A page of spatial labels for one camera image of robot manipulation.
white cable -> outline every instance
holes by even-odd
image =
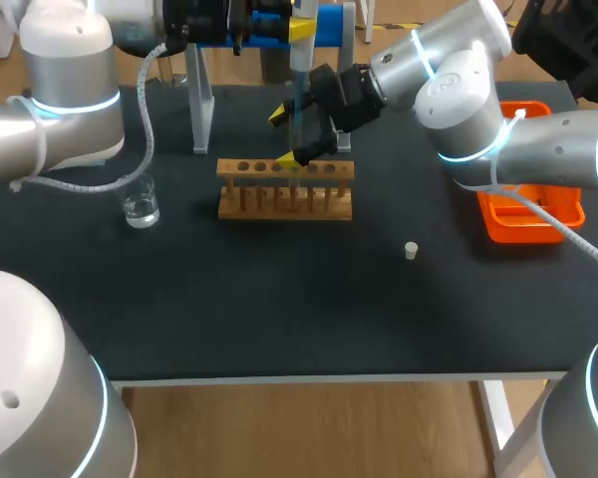
[[[537,216],[542,218],[545,222],[551,224],[563,236],[565,236],[567,239],[569,239],[571,242],[573,242],[576,246],[578,246],[580,249],[582,249],[585,253],[589,254],[593,259],[598,261],[598,248],[597,247],[595,247],[593,244],[591,244],[586,239],[583,239],[582,237],[580,237],[578,234],[576,234],[574,231],[569,229],[562,222],[560,222],[554,216],[549,214],[547,211],[545,211],[542,207],[540,207],[535,202],[530,201],[526,197],[518,194],[518,192],[516,192],[516,191],[508,191],[508,190],[499,188],[497,190],[491,191],[491,193],[499,195],[499,196],[507,196],[507,197],[510,197],[510,198],[518,201],[523,206],[525,206],[529,210],[531,210],[534,214],[536,214]]]
[[[33,119],[33,122],[35,123],[35,126],[36,126],[36,134],[38,135],[38,154],[37,154],[37,158],[36,158],[36,167],[34,167],[33,171],[28,176],[29,178],[35,177],[38,174],[40,174],[40,172],[42,172],[42,169],[44,168],[44,164],[45,164],[45,162],[47,162],[47,135],[44,131],[44,125],[42,124],[42,119],[40,118],[40,115],[38,115],[38,111],[36,110],[34,105],[28,99],[26,99],[24,97],[9,97],[7,99],[7,105],[11,105],[14,102],[20,103],[22,106],[24,106],[27,109],[27,111],[29,112],[29,115],[31,115],[31,118]],[[11,187],[11,189],[14,192],[18,192],[18,191],[20,191],[20,189],[22,189],[22,182],[25,181],[26,179],[27,179],[27,177],[18,179],[16,181],[12,181],[9,184],[9,187]]]
[[[144,171],[150,166],[152,156],[155,150],[154,136],[152,134],[152,125],[150,124],[149,108],[147,107],[147,92],[146,83],[147,76],[149,75],[150,64],[159,57],[162,53],[166,52],[166,44],[155,47],[144,59],[142,66],[140,67],[140,73],[138,74],[138,103],[140,104],[140,115],[142,117],[142,123],[144,125],[144,131],[147,137],[147,150],[145,152],[142,162],[138,165],[135,171],[127,176],[123,176],[115,182],[109,184],[103,184],[100,186],[83,186],[80,184],[71,184],[70,182],[58,181],[56,179],[50,179],[48,177],[33,177],[27,179],[26,182],[34,184],[41,184],[44,186],[55,187],[68,192],[77,192],[83,194],[96,194],[100,192],[114,191],[120,187],[126,186],[131,182],[135,181],[142,175]]]
[[[524,115],[522,117],[520,117],[520,115],[516,115],[513,122],[518,121],[521,118],[524,118]],[[464,189],[468,189],[470,191],[484,191],[489,194],[494,194],[497,196],[506,196],[506,197],[509,197],[509,198],[515,200],[516,202],[519,202],[520,204],[525,206],[527,209],[529,209],[531,212],[536,214],[538,217],[543,219],[546,223],[553,226],[563,236],[565,236],[567,239],[569,239],[571,242],[573,242],[576,246],[578,246],[580,249],[582,249],[583,252],[585,252],[586,254],[589,254],[593,259],[598,261],[598,248],[597,247],[595,247],[589,241],[582,238],[577,233],[572,231],[570,228],[565,226],[562,222],[560,222],[554,216],[549,214],[538,204],[527,199],[525,196],[519,194],[518,189],[520,189],[520,186],[517,186],[513,190],[504,189],[498,183],[497,174],[496,174],[497,164],[498,164],[498,153],[490,161],[491,184],[488,186],[464,186],[464,185],[460,184],[459,182],[457,182],[456,184],[458,184],[460,187],[462,187]]]

wooden floor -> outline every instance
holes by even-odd
[[[376,0],[375,22],[429,21],[458,0]],[[501,8],[511,0],[499,1]],[[526,0],[516,1],[517,20]],[[406,35],[358,32],[356,57]],[[260,84],[259,55],[206,51],[216,84]],[[334,63],[320,51],[315,63]],[[134,84],[139,61],[118,54],[121,81]],[[182,58],[173,61],[183,72]],[[500,80],[550,80],[526,57],[498,67]],[[22,54],[0,61],[0,103],[27,85]],[[506,384],[518,422],[541,382]],[[468,383],[233,386],[137,389],[130,402],[139,434],[138,476],[203,478],[480,478],[491,476],[476,402]],[[543,476],[532,467],[526,477]]]

white bottle cap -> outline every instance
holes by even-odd
[[[406,244],[406,259],[412,261],[417,257],[417,252],[419,252],[419,244],[416,242],[409,242]]]

black table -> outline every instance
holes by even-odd
[[[502,84],[502,100],[576,104],[565,84]],[[192,155],[184,90],[153,86],[161,220],[135,231],[115,194],[0,186],[0,270],[36,285],[113,380],[564,371],[598,342],[598,265],[570,244],[491,243],[411,113],[352,136],[352,223],[216,218],[218,157],[277,157],[267,118],[282,88],[215,88],[210,153]],[[133,91],[127,145],[99,183],[144,152]],[[598,192],[582,234],[598,246]],[[404,244],[419,255],[405,260]]]

wooden test tube rack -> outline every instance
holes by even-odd
[[[221,188],[220,219],[281,221],[351,221],[355,178],[353,161],[312,161],[299,170],[282,168],[274,159],[220,159],[217,176],[226,179]],[[267,186],[258,180],[298,179],[305,186]],[[242,180],[254,185],[238,185]],[[314,181],[338,185],[313,187]]]

